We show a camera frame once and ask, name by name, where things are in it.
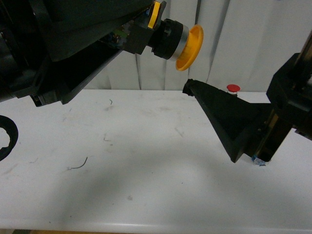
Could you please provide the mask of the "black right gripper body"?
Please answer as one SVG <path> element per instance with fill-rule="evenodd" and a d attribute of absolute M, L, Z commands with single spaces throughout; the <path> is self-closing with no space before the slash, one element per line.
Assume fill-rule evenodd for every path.
<path fill-rule="evenodd" d="M 291 129 L 312 138 L 312 37 L 273 76 L 266 95 L 272 111 L 255 155 L 271 161 Z"/>

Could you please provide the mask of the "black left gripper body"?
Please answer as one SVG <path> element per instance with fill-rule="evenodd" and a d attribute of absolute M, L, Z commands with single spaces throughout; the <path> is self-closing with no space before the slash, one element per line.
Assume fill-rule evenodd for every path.
<path fill-rule="evenodd" d="M 30 96 L 40 102 L 48 55 L 27 0 L 0 2 L 0 100 Z"/>

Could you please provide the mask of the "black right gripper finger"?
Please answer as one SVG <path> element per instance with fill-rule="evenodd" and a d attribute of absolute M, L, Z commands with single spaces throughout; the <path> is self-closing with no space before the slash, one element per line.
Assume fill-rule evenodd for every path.
<path fill-rule="evenodd" d="M 268 103 L 249 103 L 204 82 L 189 79 L 183 93 L 195 97 L 212 124 L 231 161 L 253 157 L 272 111 Z"/>

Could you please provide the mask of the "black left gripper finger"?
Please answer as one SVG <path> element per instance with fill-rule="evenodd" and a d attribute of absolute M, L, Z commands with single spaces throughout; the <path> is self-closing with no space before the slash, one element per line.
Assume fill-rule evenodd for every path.
<path fill-rule="evenodd" d="M 69 103 L 121 50 L 96 41 L 73 56 L 52 62 L 46 57 L 37 72 L 38 89 L 30 95 L 37 107 Z"/>
<path fill-rule="evenodd" d="M 36 48 L 52 61 L 67 59 L 98 40 L 141 54 L 160 26 L 157 0 L 38 0 Z"/>

